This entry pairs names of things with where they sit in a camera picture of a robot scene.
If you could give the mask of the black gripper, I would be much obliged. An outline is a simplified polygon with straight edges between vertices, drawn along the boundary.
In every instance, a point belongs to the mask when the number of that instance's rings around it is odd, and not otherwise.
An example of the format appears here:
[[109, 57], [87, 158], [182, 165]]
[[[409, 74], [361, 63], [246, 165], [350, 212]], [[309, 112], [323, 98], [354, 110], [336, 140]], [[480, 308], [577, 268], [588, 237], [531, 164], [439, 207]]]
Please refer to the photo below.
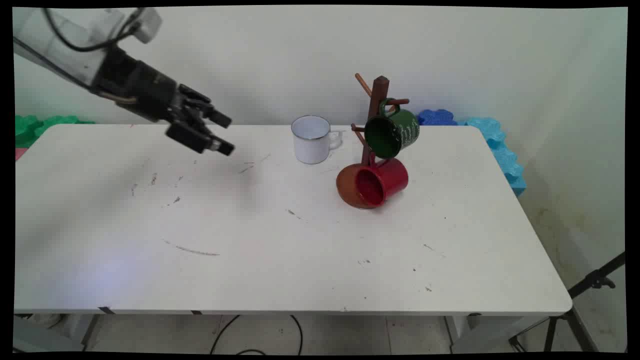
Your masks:
[[106, 51], [91, 89], [96, 94], [115, 96], [116, 104], [148, 121], [169, 121], [166, 135], [199, 154], [206, 150], [227, 157], [235, 145], [215, 136], [203, 121], [173, 121], [173, 111], [182, 106], [194, 110], [222, 128], [232, 119], [218, 111], [208, 96], [178, 83], [152, 66], [137, 60], [117, 46]]

